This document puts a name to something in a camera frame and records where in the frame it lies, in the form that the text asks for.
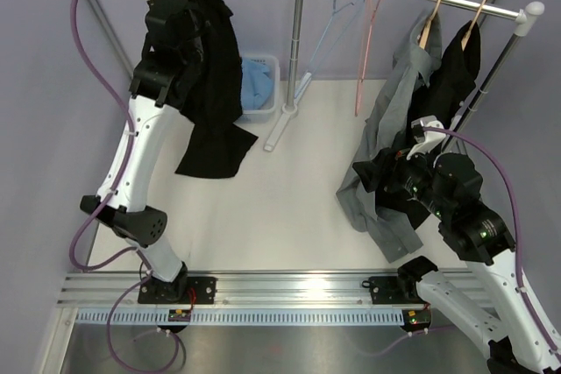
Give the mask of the pink wire hanger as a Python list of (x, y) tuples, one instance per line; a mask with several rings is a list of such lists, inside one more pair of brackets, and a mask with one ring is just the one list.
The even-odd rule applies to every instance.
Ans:
[(358, 77), (355, 92), (354, 116), (358, 116), (362, 103), (366, 72), (370, 56), (373, 28), (375, 26), (376, 15), (382, 0), (365, 0), (364, 24), (361, 37)]

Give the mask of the blue wire hanger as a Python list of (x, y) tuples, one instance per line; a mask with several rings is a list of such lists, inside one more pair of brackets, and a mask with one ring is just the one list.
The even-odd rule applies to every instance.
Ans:
[(366, 4), (366, 0), (353, 0), (342, 5), (338, 5), (337, 2), (338, 0), (332, 0), (330, 17), (323, 28), (323, 33), (316, 44), (307, 68), (295, 88), (295, 103), (302, 99), (317, 71), (362, 13)]

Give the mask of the light blue shirt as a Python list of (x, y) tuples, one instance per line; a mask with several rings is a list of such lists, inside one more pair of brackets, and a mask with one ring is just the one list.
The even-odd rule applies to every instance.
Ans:
[(271, 68), (256, 60), (242, 59), (242, 88), (240, 93), (243, 110), (260, 109), (273, 93)]

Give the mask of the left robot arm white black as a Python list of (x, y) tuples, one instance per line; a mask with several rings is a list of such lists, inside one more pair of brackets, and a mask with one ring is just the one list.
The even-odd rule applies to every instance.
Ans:
[(151, 270), (153, 302), (188, 293), (188, 269), (164, 236), (167, 214), (147, 203), (153, 169), (168, 129), (205, 68), (206, 21), (196, 0), (148, 0), (146, 37), (134, 68), (126, 123), (106, 180), (82, 197), (85, 213), (140, 252)]

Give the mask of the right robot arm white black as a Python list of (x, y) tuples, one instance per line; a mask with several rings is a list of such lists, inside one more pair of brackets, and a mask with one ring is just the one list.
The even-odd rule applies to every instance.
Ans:
[(495, 313), (459, 291), (424, 256), (397, 270), (404, 300), (441, 312), (477, 346), (492, 373), (560, 371), (560, 336), (523, 281), (515, 237), (480, 199), (483, 179), (467, 156), (445, 153), (430, 161), (388, 151), (352, 167), (367, 192), (386, 187), (405, 193), (437, 218), (439, 234), (483, 285)]

